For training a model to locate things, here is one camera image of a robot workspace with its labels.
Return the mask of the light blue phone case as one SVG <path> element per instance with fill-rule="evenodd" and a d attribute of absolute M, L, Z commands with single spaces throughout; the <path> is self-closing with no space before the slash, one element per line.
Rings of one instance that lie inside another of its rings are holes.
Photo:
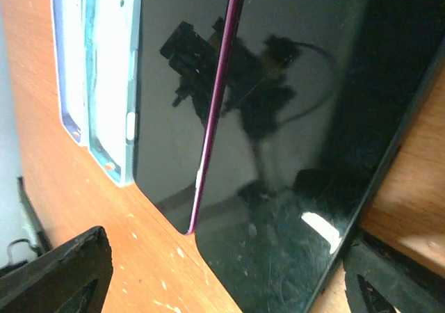
<path fill-rule="evenodd" d="M 133 182 L 141 0 L 85 0 L 88 150 L 119 187 Z"/>

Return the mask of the purple phone black screen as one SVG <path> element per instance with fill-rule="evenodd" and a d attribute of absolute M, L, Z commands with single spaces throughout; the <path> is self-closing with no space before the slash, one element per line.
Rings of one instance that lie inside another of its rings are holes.
<path fill-rule="evenodd" d="M 142 0 L 137 187 L 181 234 L 195 230 L 243 0 Z"/>

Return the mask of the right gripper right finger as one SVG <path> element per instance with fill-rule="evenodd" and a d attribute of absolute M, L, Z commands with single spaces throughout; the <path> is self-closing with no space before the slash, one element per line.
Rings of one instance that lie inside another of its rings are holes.
<path fill-rule="evenodd" d="M 443 312 L 444 278 L 370 234 L 343 260 L 351 312 Z"/>

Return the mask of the lilac phone case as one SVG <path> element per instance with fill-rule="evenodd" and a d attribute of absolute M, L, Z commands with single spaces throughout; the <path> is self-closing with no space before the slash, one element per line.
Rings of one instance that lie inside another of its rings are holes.
<path fill-rule="evenodd" d="M 50 0 L 59 117 L 79 146 L 88 145 L 84 0 Z"/>

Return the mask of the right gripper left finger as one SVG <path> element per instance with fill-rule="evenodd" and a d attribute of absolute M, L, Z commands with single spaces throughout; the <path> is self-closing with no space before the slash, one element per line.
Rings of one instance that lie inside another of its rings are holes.
<path fill-rule="evenodd" d="M 112 275 L 106 231 L 94 226 L 1 277 L 1 311 L 101 312 Z"/>

